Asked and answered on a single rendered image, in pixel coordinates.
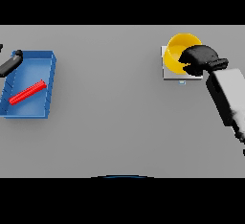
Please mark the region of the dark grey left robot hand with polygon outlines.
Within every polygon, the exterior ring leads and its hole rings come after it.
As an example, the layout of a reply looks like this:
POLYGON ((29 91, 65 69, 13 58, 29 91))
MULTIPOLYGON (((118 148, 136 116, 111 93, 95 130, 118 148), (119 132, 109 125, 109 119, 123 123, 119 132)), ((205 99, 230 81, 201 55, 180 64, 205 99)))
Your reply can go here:
POLYGON ((0 78, 5 78, 9 73, 16 69, 23 61, 23 52, 17 50, 5 63, 0 65, 0 78))

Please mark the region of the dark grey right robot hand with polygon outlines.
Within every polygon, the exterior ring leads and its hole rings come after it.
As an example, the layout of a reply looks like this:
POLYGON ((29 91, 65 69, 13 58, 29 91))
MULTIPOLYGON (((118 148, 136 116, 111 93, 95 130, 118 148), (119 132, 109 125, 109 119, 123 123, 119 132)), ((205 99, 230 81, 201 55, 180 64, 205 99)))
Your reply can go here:
POLYGON ((207 45, 194 45, 185 49, 178 61, 184 63, 183 70, 191 76, 202 76, 204 71, 209 74, 213 71, 224 70, 229 60, 221 58, 218 53, 207 45))

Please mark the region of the yellow bowl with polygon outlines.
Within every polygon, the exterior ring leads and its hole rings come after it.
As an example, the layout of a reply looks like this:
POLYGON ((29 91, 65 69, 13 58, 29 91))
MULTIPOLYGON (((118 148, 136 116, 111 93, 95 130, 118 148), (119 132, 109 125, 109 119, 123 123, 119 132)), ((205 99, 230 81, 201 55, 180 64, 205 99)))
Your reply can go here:
POLYGON ((167 44, 164 52, 164 64, 172 73, 176 75, 185 75, 185 63, 181 63, 179 58, 181 54, 188 48, 194 45, 201 45, 201 40, 188 33, 179 33, 173 36, 167 44))

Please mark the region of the red beaker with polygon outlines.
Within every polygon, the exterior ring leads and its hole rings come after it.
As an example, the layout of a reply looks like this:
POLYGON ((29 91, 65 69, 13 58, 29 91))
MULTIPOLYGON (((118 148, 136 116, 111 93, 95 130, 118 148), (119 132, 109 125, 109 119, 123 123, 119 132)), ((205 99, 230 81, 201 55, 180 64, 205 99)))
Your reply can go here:
POLYGON ((21 101, 25 100, 26 98, 36 94, 37 92, 45 89, 47 87, 46 82, 41 79, 39 82, 36 82, 35 84, 27 87, 26 89, 18 92, 14 96, 9 98, 10 105, 16 105, 20 103, 21 101))

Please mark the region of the pale square metallic scale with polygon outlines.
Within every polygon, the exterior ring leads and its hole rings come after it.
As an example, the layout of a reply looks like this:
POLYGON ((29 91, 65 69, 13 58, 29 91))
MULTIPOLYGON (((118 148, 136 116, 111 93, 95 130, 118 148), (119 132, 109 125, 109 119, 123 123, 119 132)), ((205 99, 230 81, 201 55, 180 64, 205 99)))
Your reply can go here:
POLYGON ((161 47, 161 58, 162 58, 162 68, 163 68, 163 80, 177 80, 179 85, 185 85, 188 80, 202 80, 203 77, 191 76, 189 74, 175 74, 170 71, 165 65, 165 51, 166 46, 161 47))

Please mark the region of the blue tray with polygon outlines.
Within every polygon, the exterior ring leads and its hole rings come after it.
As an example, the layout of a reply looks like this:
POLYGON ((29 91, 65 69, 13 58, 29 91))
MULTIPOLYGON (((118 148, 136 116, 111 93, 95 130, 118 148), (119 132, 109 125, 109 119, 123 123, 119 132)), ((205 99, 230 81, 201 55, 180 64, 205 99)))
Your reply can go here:
POLYGON ((24 51, 23 62, 5 77, 0 96, 0 117, 6 119, 47 119, 50 113, 56 56, 53 51, 24 51), (43 80, 47 87, 18 104, 10 97, 43 80))

